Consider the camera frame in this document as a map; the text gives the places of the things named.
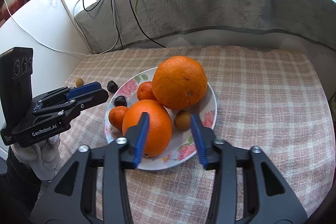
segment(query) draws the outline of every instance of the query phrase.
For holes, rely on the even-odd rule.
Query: person's arm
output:
[[[1,223],[31,223],[28,218],[37,201],[41,181],[8,150],[7,173],[0,175]]]

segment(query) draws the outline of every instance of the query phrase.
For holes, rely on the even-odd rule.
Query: plate rim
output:
[[[133,77],[129,78],[125,83],[123,83],[122,86],[120,86],[120,88],[118,88],[118,90],[115,92],[115,94],[117,94],[118,91],[119,91],[119,90],[120,90],[120,89],[121,89],[121,88],[122,88],[128,81],[134,79],[136,76],[141,75],[141,74],[145,73],[146,71],[153,70],[153,69],[157,69],[157,68],[158,68],[158,67],[153,67],[153,68],[144,70],[144,71],[142,71],[142,72],[140,72],[140,73],[134,75]],[[214,127],[215,127],[216,120],[217,120],[217,100],[216,100],[216,95],[215,95],[215,93],[214,93],[214,91],[213,91],[213,89],[212,89],[212,87],[211,87],[211,85],[210,85],[210,83],[209,83],[208,81],[207,81],[207,87],[210,88],[211,95],[213,95],[213,97],[215,98],[215,116],[214,116],[213,123],[212,123],[212,125],[211,125],[211,129],[213,130]],[[104,135],[105,135],[105,140],[106,140],[106,142],[107,142],[108,144],[109,144],[109,142],[108,142],[108,140],[107,140],[107,136],[106,136],[106,132],[105,132],[106,114],[107,114],[107,109],[108,109],[109,105],[110,105],[111,103],[113,103],[112,100],[113,100],[115,94],[112,96],[111,100],[109,101],[109,103],[108,103],[108,105],[107,105],[107,107],[106,107],[106,110],[105,110],[105,117],[104,117]],[[183,162],[187,161],[188,159],[190,159],[191,157],[193,157],[196,153],[197,153],[197,150],[195,150],[193,153],[191,153],[189,156],[185,157],[184,159],[179,160],[179,161],[173,163],[173,165],[171,165],[171,166],[165,166],[165,167],[162,167],[162,168],[149,169],[149,168],[141,168],[141,166],[140,166],[141,163],[140,163],[140,164],[138,165],[137,169],[145,170],[145,171],[159,171],[159,170],[165,170],[165,169],[172,168],[172,167],[175,167],[175,166],[177,166],[177,165],[180,165],[181,163],[183,163]]]

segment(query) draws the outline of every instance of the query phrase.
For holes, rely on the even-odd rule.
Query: plate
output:
[[[114,99],[120,95],[125,96],[127,107],[138,102],[138,86],[143,82],[152,81],[156,69],[157,67],[151,68],[134,76],[122,85],[112,97],[105,113],[104,131],[108,143],[122,136],[122,133],[109,122],[109,112],[114,108]],[[143,157],[141,163],[138,165],[138,169],[150,171],[167,169],[185,162],[196,154],[196,147],[191,130],[181,132],[174,126],[174,118],[179,111],[168,108],[166,108],[166,110],[170,115],[173,125],[173,134],[170,143],[166,150],[160,155],[151,158]],[[217,104],[215,94],[209,83],[205,97],[197,105],[187,108],[186,110],[190,113],[199,113],[202,124],[211,129],[214,128],[217,117]]]

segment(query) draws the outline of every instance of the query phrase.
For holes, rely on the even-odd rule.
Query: metal screw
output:
[[[224,144],[224,143],[225,143],[225,141],[224,141],[223,139],[221,139],[221,138],[215,138],[215,139],[213,140],[213,142],[214,142],[215,144]]]
[[[253,146],[253,147],[251,148],[251,151],[252,151],[253,153],[261,153],[261,149],[260,149],[259,146]]]
[[[125,144],[127,143],[127,139],[125,137],[120,137],[120,138],[117,138],[115,142],[117,144]]]
[[[79,148],[78,148],[78,151],[79,152],[86,152],[86,151],[89,151],[89,147],[87,145],[81,145]]]

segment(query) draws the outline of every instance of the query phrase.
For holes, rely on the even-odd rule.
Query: gloved hand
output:
[[[40,180],[49,181],[61,168],[59,143],[59,135],[56,135],[26,148],[17,143],[11,148],[19,162],[29,165]]]

